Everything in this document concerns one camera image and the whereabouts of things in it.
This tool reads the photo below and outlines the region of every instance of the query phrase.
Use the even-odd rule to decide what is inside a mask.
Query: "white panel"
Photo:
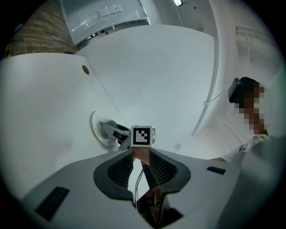
[[[85,65],[90,74],[82,69]],[[74,161],[117,151],[93,136],[89,119],[94,110],[126,125],[87,60],[65,54],[18,55],[0,62],[2,77],[2,175],[13,195],[31,188]],[[135,183],[142,166],[135,166]],[[145,176],[139,194],[147,190]]]
[[[122,11],[112,13],[110,7],[114,5],[120,5]],[[101,17],[99,12],[106,9],[108,9],[108,15]],[[66,22],[74,44],[78,44],[88,36],[113,25],[146,18],[137,0],[100,0],[68,16]]]
[[[213,37],[147,25],[105,36],[77,54],[129,125],[156,126],[156,148],[173,151],[195,128],[213,75]]]

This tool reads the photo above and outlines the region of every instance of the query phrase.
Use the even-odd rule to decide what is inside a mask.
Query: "gray surface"
[[[169,206],[184,216],[168,228],[243,227],[279,184],[286,160],[285,140],[260,143],[248,153],[237,154],[231,163],[157,150],[186,165],[192,174],[180,192],[166,195]],[[34,188],[24,198],[24,205],[33,211],[56,186],[65,187],[70,193],[52,219],[57,228],[150,228],[131,201],[110,199],[94,183],[95,168],[121,152],[67,165]],[[209,166],[226,172],[208,171]]]

